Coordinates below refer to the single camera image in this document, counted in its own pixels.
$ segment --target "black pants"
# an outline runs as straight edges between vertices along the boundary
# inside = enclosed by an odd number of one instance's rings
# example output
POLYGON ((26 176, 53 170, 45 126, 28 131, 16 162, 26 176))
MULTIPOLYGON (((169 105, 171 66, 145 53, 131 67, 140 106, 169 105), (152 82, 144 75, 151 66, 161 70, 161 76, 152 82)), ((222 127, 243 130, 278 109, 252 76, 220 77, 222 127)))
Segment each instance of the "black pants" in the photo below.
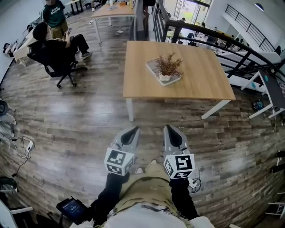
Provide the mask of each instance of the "black pants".
POLYGON ((81 34, 70 38, 70 47, 67 51, 70 53, 71 56, 74 56, 78 48, 82 54, 85 54, 89 49, 89 46, 86 43, 84 36, 81 34))

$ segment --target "sneaker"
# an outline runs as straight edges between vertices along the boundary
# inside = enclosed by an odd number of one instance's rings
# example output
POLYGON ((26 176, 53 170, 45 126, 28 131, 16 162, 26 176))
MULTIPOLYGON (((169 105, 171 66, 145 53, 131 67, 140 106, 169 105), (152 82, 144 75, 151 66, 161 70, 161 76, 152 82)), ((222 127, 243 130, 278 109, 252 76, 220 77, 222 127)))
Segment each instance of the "sneaker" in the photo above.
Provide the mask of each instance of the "sneaker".
POLYGON ((81 55, 81 59, 82 59, 82 60, 87 59, 87 58, 89 58, 91 55, 92 55, 92 52, 86 52, 84 55, 83 55, 83 54, 81 55))
POLYGON ((143 169, 141 167, 138 167, 134 173, 135 174, 142 174, 143 173, 143 169))
POLYGON ((157 164, 157 161, 155 160, 155 159, 152 159, 151 161, 150 161, 150 165, 156 165, 157 164))

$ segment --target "desk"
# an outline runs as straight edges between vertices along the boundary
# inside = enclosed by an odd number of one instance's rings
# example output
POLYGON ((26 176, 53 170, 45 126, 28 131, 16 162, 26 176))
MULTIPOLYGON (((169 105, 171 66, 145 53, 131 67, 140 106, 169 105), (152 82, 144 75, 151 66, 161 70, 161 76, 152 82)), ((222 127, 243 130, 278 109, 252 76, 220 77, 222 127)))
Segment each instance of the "desk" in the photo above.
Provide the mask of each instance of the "desk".
POLYGON ((80 13, 80 12, 79 12, 79 9, 78 9, 77 2, 79 2, 79 4, 80 4, 81 12, 83 12, 83 8, 82 8, 82 2, 81 2, 81 0, 73 0, 73 1, 70 1, 70 2, 68 2, 68 3, 66 3, 66 4, 65 4, 65 6, 67 6, 67 5, 70 5, 70 6, 71 6, 72 14, 73 14, 73 15, 75 15, 75 11, 74 11, 74 9, 73 9, 73 5, 72 5, 72 3, 75 3, 76 9, 77 9, 77 13, 80 13))
MULTIPOLYGON (((169 42, 170 38, 173 37, 173 35, 174 35, 174 31, 168 31, 168 32, 167 32, 166 37, 169 38, 169 39, 168 39, 168 42, 169 42)), ((184 35, 183 35, 182 33, 179 33, 178 38, 184 38, 184 35)))
POLYGON ((257 77, 261 78, 262 83, 265 86, 265 91, 262 93, 262 95, 264 95, 265 93, 268 95, 270 104, 264 107, 263 109, 259 110, 255 114, 250 115, 249 118, 252 119, 272 107, 279 108, 277 112, 268 116, 268 118, 272 118, 285 110, 285 97, 275 78, 269 76, 263 70, 259 70, 254 76, 251 77, 251 79, 247 82, 246 85, 241 87, 241 90, 244 90, 245 87, 251 84, 253 80, 256 79, 257 77))
POLYGON ((130 121, 134 120, 132 98, 214 99, 220 102, 207 113, 206 119, 232 100, 235 95, 228 78, 211 50, 165 42, 128 41, 123 96, 130 121), (181 58, 181 80, 161 86, 146 67, 146 62, 175 52, 181 58))
POLYGON ((97 10, 91 17, 94 18, 94 27, 97 33, 98 42, 101 43, 100 34, 98 31, 98 26, 96 19, 99 18, 109 18, 109 26, 112 26, 111 17, 117 16, 134 16, 134 10, 129 5, 119 5, 118 2, 114 3, 113 6, 109 4, 103 5, 99 10, 97 10), (110 7, 117 7, 117 9, 108 10, 110 7))
POLYGON ((27 40, 25 41, 25 43, 23 43, 22 46, 14 52, 15 61, 17 62, 17 60, 20 60, 20 63, 24 67, 26 67, 26 64, 21 60, 21 58, 27 57, 27 54, 30 51, 28 46, 33 44, 33 43, 35 43, 37 41, 33 37, 33 31, 34 30, 29 32, 29 34, 26 36, 27 40))

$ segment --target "wooden floor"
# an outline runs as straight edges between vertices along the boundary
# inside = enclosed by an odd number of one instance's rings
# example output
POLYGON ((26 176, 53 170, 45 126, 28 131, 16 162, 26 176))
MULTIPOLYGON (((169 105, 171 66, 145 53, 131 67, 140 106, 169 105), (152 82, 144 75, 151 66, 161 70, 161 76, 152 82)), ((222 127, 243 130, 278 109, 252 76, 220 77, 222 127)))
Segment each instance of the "wooden floor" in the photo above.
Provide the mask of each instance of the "wooden floor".
MULTIPOLYGON (((58 89, 58 79, 29 59, 26 68, 13 65, 3 82, 0 96, 16 108, 16 136, 36 144, 16 177, 20 200, 43 215, 71 196, 89 205, 105 186, 105 152, 120 130, 141 128, 136 165, 146 165, 152 158, 163 161, 163 127, 172 124, 187 135, 201 169, 201 190, 192 194, 199 214, 218 228, 252 227, 284 181, 282 172, 269 173, 275 152, 285 148, 280 117, 276 133, 269 112, 249 120, 251 102, 260 96, 234 88, 236 101, 206 120, 200 116, 216 101, 149 100, 134 102, 135 121, 129 122, 122 88, 130 19, 112 19, 112 27, 100 19, 98 44, 90 16, 85 10, 68 19, 72 34, 83 34, 93 52, 79 64, 88 71, 74 74, 76 88, 66 79, 58 89), (119 29, 124 33, 116 36, 119 29)), ((0 174, 13 174, 22 162, 0 144, 0 174)))

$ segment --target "white stand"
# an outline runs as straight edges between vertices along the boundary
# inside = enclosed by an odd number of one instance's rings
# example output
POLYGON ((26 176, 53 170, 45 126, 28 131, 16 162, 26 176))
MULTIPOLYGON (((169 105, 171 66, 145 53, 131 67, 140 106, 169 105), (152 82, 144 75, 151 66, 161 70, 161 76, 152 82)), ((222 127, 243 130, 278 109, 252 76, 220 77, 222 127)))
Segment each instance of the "white stand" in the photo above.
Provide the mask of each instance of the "white stand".
POLYGON ((97 39, 98 39, 98 42, 99 44, 102 43, 101 42, 101 38, 100 38, 100 34, 99 34, 99 31, 98 31, 98 26, 97 26, 97 22, 96 22, 96 19, 94 19, 94 27, 95 27, 95 31, 96 31, 96 34, 97 34, 97 39))
POLYGON ((127 98, 126 99, 126 107, 128 109, 128 113, 129 113, 129 119, 131 122, 134 121, 134 111, 133 111, 133 101, 132 98, 127 98))
POLYGON ((208 112, 206 112, 203 116, 201 116, 201 119, 206 119, 213 113, 215 113, 220 108, 224 107, 226 104, 228 104, 231 100, 222 100, 217 105, 215 105, 213 108, 211 108, 208 112))
POLYGON ((268 119, 270 119, 270 118, 272 118, 272 117, 274 117, 274 116, 278 115, 280 112, 283 112, 284 110, 285 110, 285 109, 280 108, 280 110, 279 110, 279 111, 277 111, 276 113, 274 113, 274 114, 272 114, 272 115, 268 116, 268 119))
POLYGON ((27 66, 21 58, 20 58, 19 60, 20 60, 20 63, 21 63, 24 67, 27 66))
POLYGON ((112 26, 111 18, 108 17, 108 19, 109 19, 109 26, 112 26))
POLYGON ((258 112, 256 112, 255 114, 252 114, 251 116, 249 116, 249 118, 252 119, 252 118, 258 116, 259 114, 265 112, 266 110, 268 110, 268 109, 270 109, 270 108, 272 108, 272 107, 273 107, 273 105, 272 105, 272 104, 269 104, 269 105, 267 105, 266 107, 264 107, 263 109, 261 109, 261 110, 259 110, 258 112))
POLYGON ((244 90, 244 89, 245 89, 245 87, 247 87, 247 85, 249 85, 250 83, 252 83, 252 82, 253 82, 253 80, 254 80, 254 79, 256 79, 258 76, 259 76, 259 72, 257 71, 257 72, 255 73, 255 75, 254 75, 254 76, 252 76, 252 77, 251 77, 251 79, 247 82, 247 84, 246 84, 246 85, 244 85, 243 87, 241 87, 241 90, 244 90))

